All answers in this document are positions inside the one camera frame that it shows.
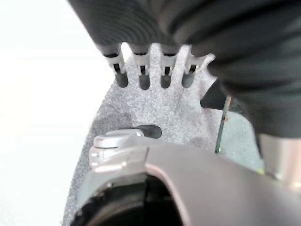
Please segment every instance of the thin metal rod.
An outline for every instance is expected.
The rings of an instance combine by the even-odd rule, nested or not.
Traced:
[[[222,120],[220,123],[220,128],[218,130],[218,135],[217,135],[217,140],[216,140],[216,146],[215,146],[215,153],[218,154],[221,151],[221,140],[222,140],[222,131],[224,129],[224,123],[225,123],[225,119],[230,107],[230,103],[231,103],[231,96],[227,96],[226,100],[225,100],[225,105],[224,108],[222,110]]]

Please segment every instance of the gray felt fabric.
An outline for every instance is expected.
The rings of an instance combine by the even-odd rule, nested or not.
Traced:
[[[192,86],[183,88],[181,79],[188,48],[182,48],[171,86],[163,89],[160,86],[159,46],[152,45],[150,51],[150,89],[144,91],[139,88],[136,66],[131,57],[126,65],[128,87],[119,88],[114,82],[96,114],[74,172],[63,226],[70,224],[78,208],[76,203],[79,187],[89,171],[88,151],[93,138],[99,134],[122,127],[156,124],[162,129],[162,140],[196,145],[200,151],[202,147],[206,147],[214,152],[222,112],[202,109],[199,104],[200,98],[215,80],[206,70],[210,59],[204,62],[204,69],[196,75]],[[221,154],[254,170],[262,167],[249,121],[236,113],[229,113],[228,117]]]

